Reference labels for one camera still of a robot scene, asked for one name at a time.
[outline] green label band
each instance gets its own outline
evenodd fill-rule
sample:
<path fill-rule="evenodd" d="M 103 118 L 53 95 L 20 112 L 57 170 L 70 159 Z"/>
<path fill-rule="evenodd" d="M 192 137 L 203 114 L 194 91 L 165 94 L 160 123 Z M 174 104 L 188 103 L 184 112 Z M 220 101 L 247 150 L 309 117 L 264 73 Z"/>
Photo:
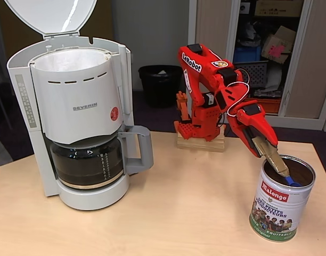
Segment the green label band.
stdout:
<path fill-rule="evenodd" d="M 256 233 L 258 233 L 259 235 L 261 235 L 271 241 L 284 242 L 284 241 L 290 240 L 291 238 L 293 238 L 295 236 L 295 234 L 297 232 L 297 229 L 290 231 L 290 232 L 270 231 L 270 230 L 264 228 L 264 226 L 261 223 L 257 222 L 252 217 L 252 214 L 249 215 L 249 221 L 250 221 L 250 225 L 252 226 L 252 228 L 254 229 L 254 231 Z"/>

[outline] coffee can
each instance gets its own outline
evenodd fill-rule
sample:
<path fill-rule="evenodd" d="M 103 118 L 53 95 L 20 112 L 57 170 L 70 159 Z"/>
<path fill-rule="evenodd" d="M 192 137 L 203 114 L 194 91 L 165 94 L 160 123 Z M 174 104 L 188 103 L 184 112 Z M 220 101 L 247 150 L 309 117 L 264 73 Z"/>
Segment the coffee can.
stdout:
<path fill-rule="evenodd" d="M 290 176 L 301 187 L 290 187 L 284 177 L 263 162 L 253 201 L 250 225 L 261 237 L 273 242 L 292 239 L 316 179 L 313 168 L 299 158 L 281 155 Z"/>

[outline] photo of people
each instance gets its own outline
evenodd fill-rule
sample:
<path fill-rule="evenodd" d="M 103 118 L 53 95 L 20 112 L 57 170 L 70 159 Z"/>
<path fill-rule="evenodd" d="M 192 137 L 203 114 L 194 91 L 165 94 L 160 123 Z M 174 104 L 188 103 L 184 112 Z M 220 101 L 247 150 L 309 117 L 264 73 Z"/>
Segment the photo of people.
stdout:
<path fill-rule="evenodd" d="M 292 220 L 278 220 L 277 218 L 271 218 L 266 212 L 260 209 L 256 199 L 253 202 L 252 207 L 252 217 L 255 219 L 256 222 L 259 223 L 261 229 L 275 231 L 275 232 L 288 232 L 292 227 Z"/>

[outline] wooden base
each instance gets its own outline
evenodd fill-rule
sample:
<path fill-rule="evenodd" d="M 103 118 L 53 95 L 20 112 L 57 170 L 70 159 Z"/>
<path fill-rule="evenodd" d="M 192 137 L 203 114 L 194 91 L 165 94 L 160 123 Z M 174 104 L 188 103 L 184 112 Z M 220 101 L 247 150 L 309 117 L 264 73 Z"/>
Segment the wooden base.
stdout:
<path fill-rule="evenodd" d="M 206 141 L 205 139 L 190 138 L 188 140 L 183 139 L 180 133 L 177 133 L 177 147 L 181 149 L 196 149 L 212 152 L 225 151 L 225 131 L 226 125 L 222 125 L 220 134 L 212 141 Z"/>

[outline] black trash bin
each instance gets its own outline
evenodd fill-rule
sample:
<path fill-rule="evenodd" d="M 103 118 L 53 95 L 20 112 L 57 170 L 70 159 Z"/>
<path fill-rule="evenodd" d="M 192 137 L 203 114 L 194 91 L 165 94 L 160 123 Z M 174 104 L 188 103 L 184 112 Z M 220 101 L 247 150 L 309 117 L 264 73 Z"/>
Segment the black trash bin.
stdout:
<path fill-rule="evenodd" d="M 153 108 L 166 108 L 176 103 L 176 93 L 181 83 L 182 68 L 170 65 L 141 67 L 145 101 Z"/>

